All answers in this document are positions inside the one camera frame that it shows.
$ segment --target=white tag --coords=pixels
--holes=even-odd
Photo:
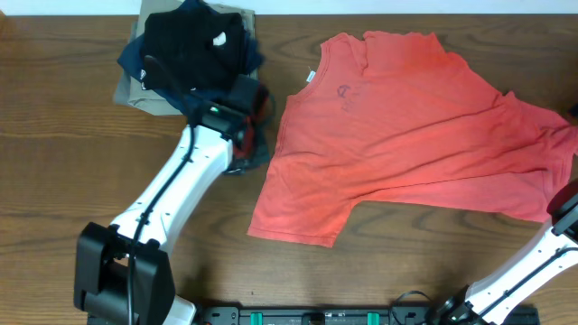
[[[221,32],[219,34],[219,36],[217,36],[213,39],[213,45],[220,46],[220,45],[223,45],[226,41],[227,41],[227,35],[225,35],[225,32]]]
[[[311,70],[309,72],[309,77],[307,77],[307,82],[311,82],[311,80],[313,80],[313,77],[315,77],[315,71]]]

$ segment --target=white wall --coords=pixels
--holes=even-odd
[[[578,14],[578,0],[209,0],[257,14]],[[0,0],[7,15],[138,14],[140,0]]]

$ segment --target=red shirt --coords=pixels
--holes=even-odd
[[[363,200],[545,221],[577,135],[500,94],[433,34],[341,33],[287,99],[248,234],[332,246]]]

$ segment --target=dark blue cloth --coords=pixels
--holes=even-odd
[[[176,10],[191,10],[201,6],[199,0],[185,0],[182,5],[179,6]],[[209,8],[209,10],[214,13],[218,14],[216,11]],[[123,52],[120,54],[118,58],[118,64],[130,75],[131,77],[140,81],[141,79],[141,70],[143,69],[143,61],[140,57],[140,49],[143,45],[143,35],[137,37],[134,41],[127,44],[127,46],[123,49]],[[257,51],[257,42],[256,40],[252,39],[248,32],[246,32],[245,37],[245,73],[249,74],[256,68],[258,68],[263,63],[263,56]],[[227,94],[226,92],[218,89],[214,90],[194,90],[197,95],[211,101],[219,101],[220,98],[225,97]],[[169,89],[156,89],[156,92],[162,98],[165,98],[169,104],[173,107],[177,108],[181,113],[184,115],[188,115],[185,107],[183,106],[182,102],[179,100],[178,96],[173,94],[172,91]],[[185,95],[185,100],[188,106],[191,109],[196,109],[196,107],[200,104],[200,99],[193,97],[192,95]]]

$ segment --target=brown tabletop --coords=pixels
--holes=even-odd
[[[0,323],[82,324],[75,245],[145,189],[177,144],[182,116],[115,106],[116,59],[133,16],[9,17],[0,26]],[[571,15],[258,16],[260,77],[280,108],[305,86],[319,44],[339,32],[434,32],[499,90],[564,112],[578,103]],[[172,255],[181,296],[245,305],[379,305],[438,299],[493,272],[539,228],[498,214],[363,203],[333,249],[246,235],[266,166],[221,177]],[[578,267],[527,300],[544,324],[578,320]]]

